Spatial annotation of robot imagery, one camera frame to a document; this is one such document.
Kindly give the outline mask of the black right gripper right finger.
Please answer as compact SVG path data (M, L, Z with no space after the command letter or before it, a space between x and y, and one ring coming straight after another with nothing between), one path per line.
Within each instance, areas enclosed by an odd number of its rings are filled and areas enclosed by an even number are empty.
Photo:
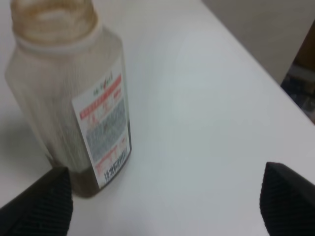
M259 208L271 236L315 234L315 185L282 163L266 163Z

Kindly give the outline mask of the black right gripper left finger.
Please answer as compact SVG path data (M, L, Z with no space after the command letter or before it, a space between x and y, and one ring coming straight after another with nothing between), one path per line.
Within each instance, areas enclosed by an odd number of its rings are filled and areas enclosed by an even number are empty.
M65 236L73 214L68 168L53 168L0 208L2 236Z

